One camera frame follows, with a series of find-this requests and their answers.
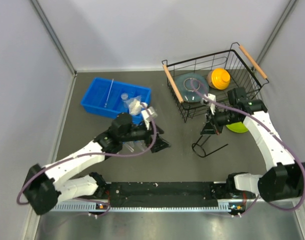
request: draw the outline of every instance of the lime green bowl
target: lime green bowl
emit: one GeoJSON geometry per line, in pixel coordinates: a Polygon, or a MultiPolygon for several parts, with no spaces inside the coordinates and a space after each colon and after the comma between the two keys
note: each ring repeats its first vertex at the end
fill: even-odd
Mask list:
{"type": "Polygon", "coordinates": [[[243,134],[243,133],[248,132],[248,128],[241,121],[233,123],[233,124],[226,125],[226,127],[230,131],[232,131],[234,133],[238,133],[238,134],[243,134]]]}

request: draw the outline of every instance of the wire basket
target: wire basket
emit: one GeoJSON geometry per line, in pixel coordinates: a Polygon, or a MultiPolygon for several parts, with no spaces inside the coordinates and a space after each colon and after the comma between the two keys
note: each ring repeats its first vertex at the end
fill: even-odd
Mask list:
{"type": "Polygon", "coordinates": [[[199,74],[206,79],[210,71],[216,68],[226,69],[230,74],[230,84],[228,88],[225,90],[217,90],[214,88],[209,89],[210,94],[216,95],[216,101],[223,104],[229,103],[227,92],[231,89],[244,87],[247,96],[250,99],[253,99],[257,96],[263,86],[269,83],[267,75],[249,55],[245,48],[238,42],[232,43],[229,50],[199,56],[172,64],[168,64],[168,60],[163,60],[162,64],[167,76],[167,86],[170,89],[173,99],[175,100],[185,123],[188,118],[192,119],[195,116],[205,114],[209,107],[200,102],[187,102],[183,96],[181,96],[176,85],[176,79],[183,74],[199,74]],[[261,82],[237,53],[236,50],[238,49],[247,57],[249,64],[251,64],[262,76],[263,80],[261,82]]]}

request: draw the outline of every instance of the blue plastic container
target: blue plastic container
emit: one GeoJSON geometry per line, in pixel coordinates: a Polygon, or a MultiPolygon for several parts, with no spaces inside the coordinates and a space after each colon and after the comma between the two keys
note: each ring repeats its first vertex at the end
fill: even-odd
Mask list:
{"type": "MultiPolygon", "coordinates": [[[[96,77],[86,94],[81,100],[81,105],[84,109],[91,114],[97,114],[107,118],[115,119],[120,113],[128,113],[128,107],[124,106],[124,102],[121,98],[123,93],[128,94],[128,99],[141,96],[141,102],[149,105],[151,101],[151,89],[144,86],[137,86],[129,83],[113,81],[96,77]],[[111,87],[110,95],[108,98],[107,106],[105,103],[107,100],[108,92],[111,87]]],[[[143,120],[141,114],[132,116],[132,122],[139,124],[143,120]]]]}

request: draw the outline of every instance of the wire stand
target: wire stand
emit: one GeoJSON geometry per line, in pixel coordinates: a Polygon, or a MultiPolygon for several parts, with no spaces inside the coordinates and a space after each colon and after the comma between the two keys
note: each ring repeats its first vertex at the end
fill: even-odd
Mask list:
{"type": "Polygon", "coordinates": [[[205,157],[207,157],[207,156],[209,156],[209,155],[211,155],[211,154],[213,154],[213,153],[219,151],[220,149],[223,149],[224,147],[228,146],[228,143],[227,143],[227,144],[225,144],[225,145],[223,145],[223,146],[217,148],[216,150],[214,150],[214,151],[212,151],[212,152],[210,152],[210,153],[207,154],[206,151],[205,151],[205,149],[203,148],[203,145],[208,141],[208,139],[209,139],[212,135],[208,135],[208,136],[206,137],[206,139],[205,139],[201,144],[198,144],[199,141],[200,141],[203,137],[205,137],[205,136],[206,136],[206,135],[201,135],[200,138],[199,138],[195,143],[193,143],[193,144],[191,145],[191,148],[192,148],[193,152],[194,152],[198,157],[200,157],[200,158],[205,158],[205,157]],[[198,146],[198,147],[203,151],[203,155],[200,155],[198,152],[196,152],[196,150],[195,150],[195,147],[196,147],[196,146],[198,146]]]}

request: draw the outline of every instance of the dish rack handle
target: dish rack handle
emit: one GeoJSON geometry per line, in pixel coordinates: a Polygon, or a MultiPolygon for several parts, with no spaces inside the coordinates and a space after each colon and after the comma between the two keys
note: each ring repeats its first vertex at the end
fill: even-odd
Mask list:
{"type": "Polygon", "coordinates": [[[167,75],[167,78],[168,78],[168,80],[169,80],[169,82],[170,82],[170,84],[171,84],[171,86],[172,86],[172,89],[173,89],[174,93],[176,94],[176,97],[177,97],[179,103],[182,104],[182,103],[184,102],[184,100],[183,100],[183,98],[182,98],[182,95],[181,95],[180,92],[178,91],[178,88],[177,88],[177,86],[176,86],[176,83],[175,83],[175,81],[174,81],[174,79],[173,79],[171,73],[169,72],[168,67],[167,67],[165,64],[163,64],[162,67],[163,67],[164,72],[165,72],[166,75],[167,75]]]}
{"type": "Polygon", "coordinates": [[[253,67],[258,71],[258,73],[263,77],[263,79],[267,80],[268,79],[267,75],[264,73],[264,71],[261,69],[261,67],[257,64],[257,62],[252,58],[252,56],[247,52],[247,50],[244,48],[244,46],[240,45],[239,49],[248,58],[248,60],[251,62],[253,67]]]}

